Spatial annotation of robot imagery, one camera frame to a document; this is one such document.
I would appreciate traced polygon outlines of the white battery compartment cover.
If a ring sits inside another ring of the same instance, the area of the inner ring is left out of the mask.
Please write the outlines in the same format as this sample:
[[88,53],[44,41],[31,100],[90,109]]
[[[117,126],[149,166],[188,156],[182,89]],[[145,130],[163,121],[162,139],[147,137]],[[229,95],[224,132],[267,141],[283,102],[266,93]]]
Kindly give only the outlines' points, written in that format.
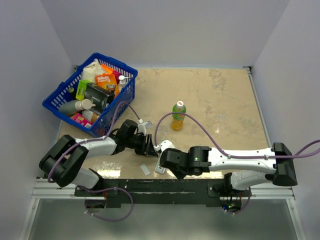
[[142,165],[140,166],[140,168],[141,168],[141,170],[143,171],[143,173],[144,173],[146,176],[148,176],[148,175],[150,174],[150,171],[149,171],[149,169],[147,168],[147,166],[146,166],[145,164],[142,164]]

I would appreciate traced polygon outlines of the white remote control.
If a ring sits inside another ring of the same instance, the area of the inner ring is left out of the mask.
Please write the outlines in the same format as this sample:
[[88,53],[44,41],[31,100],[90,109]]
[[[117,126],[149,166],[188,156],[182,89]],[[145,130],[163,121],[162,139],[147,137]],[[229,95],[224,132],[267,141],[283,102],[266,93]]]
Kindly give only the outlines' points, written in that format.
[[166,172],[166,168],[157,164],[154,168],[154,171],[158,174],[164,174]]

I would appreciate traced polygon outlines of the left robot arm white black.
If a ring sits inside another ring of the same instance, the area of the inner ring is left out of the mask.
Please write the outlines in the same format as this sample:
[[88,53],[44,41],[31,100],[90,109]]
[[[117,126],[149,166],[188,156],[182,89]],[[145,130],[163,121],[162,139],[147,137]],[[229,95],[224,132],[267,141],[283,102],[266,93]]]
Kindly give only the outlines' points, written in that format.
[[133,149],[137,155],[157,157],[152,135],[147,134],[150,121],[136,123],[125,120],[120,128],[112,130],[109,136],[79,139],[63,135],[39,162],[39,168],[48,179],[61,188],[74,184],[85,187],[92,196],[99,196],[104,190],[103,178],[94,170],[83,168],[83,162],[100,156],[112,156]]

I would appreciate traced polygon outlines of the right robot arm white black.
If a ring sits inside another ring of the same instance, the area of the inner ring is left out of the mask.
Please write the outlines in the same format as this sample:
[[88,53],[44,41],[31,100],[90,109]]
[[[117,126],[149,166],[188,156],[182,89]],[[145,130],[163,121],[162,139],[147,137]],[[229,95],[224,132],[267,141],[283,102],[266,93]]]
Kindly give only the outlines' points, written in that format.
[[172,146],[162,149],[159,165],[169,169],[177,179],[200,176],[203,173],[232,170],[225,176],[223,192],[230,197],[252,186],[272,182],[275,186],[298,184],[292,153],[285,144],[276,142],[271,148],[258,150],[227,150],[193,146],[183,152]]

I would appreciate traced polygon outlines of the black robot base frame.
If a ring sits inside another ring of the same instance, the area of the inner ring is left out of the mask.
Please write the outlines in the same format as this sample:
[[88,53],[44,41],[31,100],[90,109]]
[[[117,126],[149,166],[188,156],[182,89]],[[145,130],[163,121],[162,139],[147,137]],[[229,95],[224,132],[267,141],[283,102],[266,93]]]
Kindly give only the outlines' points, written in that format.
[[206,207],[225,207],[235,204],[241,207],[241,201],[250,196],[248,190],[233,190],[230,174],[227,179],[100,179],[94,191],[109,188],[106,194],[91,193],[79,187],[76,197],[106,200],[109,208],[119,208],[121,204],[130,204],[129,196],[117,188],[130,193],[135,204],[156,205],[205,205]]

